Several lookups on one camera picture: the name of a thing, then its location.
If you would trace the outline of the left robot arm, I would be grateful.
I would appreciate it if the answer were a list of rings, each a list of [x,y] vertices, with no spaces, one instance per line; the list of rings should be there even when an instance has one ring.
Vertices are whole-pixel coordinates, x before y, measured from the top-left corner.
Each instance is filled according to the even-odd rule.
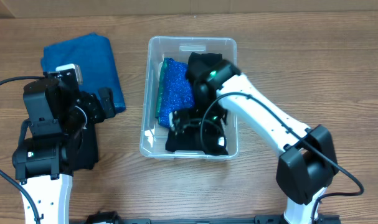
[[[45,72],[24,87],[28,119],[12,155],[28,194],[26,223],[68,223],[73,173],[99,160],[95,125],[116,115],[110,88],[87,93],[75,68]]]

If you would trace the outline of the blue denim cloth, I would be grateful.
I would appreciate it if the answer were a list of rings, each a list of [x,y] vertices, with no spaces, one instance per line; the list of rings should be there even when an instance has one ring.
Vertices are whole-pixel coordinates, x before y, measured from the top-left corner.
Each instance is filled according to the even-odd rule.
[[[125,111],[126,104],[108,38],[91,33],[44,47],[40,61],[43,71],[53,72],[57,67],[70,63],[80,67],[83,78],[81,90],[97,94],[100,88],[110,88],[116,112]]]

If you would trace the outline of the black cloth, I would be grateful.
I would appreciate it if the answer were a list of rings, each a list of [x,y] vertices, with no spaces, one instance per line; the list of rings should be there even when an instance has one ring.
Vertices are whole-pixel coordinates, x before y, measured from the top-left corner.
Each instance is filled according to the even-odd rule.
[[[80,145],[73,170],[92,170],[99,160],[98,143],[94,124],[88,124],[80,133]]]

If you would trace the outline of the clear plastic storage bin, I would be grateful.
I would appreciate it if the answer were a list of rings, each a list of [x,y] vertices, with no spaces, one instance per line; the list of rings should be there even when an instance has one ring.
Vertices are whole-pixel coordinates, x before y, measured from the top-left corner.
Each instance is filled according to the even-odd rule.
[[[227,116],[227,124],[223,127],[226,136],[219,140],[220,145],[226,147],[227,155],[208,155],[197,146],[187,150],[166,150],[168,114],[173,109],[194,106],[192,88],[184,79],[189,57],[193,53],[220,54],[235,63],[237,44],[228,37],[154,36],[149,41],[139,147],[145,157],[228,160],[239,154],[237,118],[231,114]]]

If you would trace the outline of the blue green sequin garment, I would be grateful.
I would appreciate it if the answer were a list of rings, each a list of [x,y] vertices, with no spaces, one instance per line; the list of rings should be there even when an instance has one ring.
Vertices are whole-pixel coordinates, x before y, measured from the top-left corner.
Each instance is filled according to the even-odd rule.
[[[169,128],[169,113],[194,107],[192,87],[186,79],[188,64],[164,58],[160,71],[155,118]]]

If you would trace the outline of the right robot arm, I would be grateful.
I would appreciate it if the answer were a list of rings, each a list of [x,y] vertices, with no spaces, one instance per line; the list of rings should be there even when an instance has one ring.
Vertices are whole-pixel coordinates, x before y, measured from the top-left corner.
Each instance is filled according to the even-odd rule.
[[[169,151],[227,154],[227,115],[241,117],[278,158],[276,181],[288,197],[280,223],[324,223],[319,201],[338,173],[331,133],[310,128],[263,96],[233,63],[191,59],[186,79],[194,95],[192,109],[169,114]]]

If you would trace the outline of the black garment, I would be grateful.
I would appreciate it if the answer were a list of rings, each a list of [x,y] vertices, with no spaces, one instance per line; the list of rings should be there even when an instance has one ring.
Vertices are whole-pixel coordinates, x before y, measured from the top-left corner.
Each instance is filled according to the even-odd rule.
[[[204,154],[212,156],[226,156],[227,152],[227,140],[225,132],[223,136],[210,135],[203,132],[204,121],[200,126],[200,131],[198,134],[179,134],[179,135],[168,135],[166,141],[166,150],[169,152],[177,151],[202,151]]]
[[[192,85],[194,108],[200,116],[209,110],[206,118],[218,125],[220,120],[226,123],[227,110],[217,103],[211,104],[217,99],[217,90],[232,76],[230,68],[230,62],[222,54],[191,53],[188,61],[186,78]]]

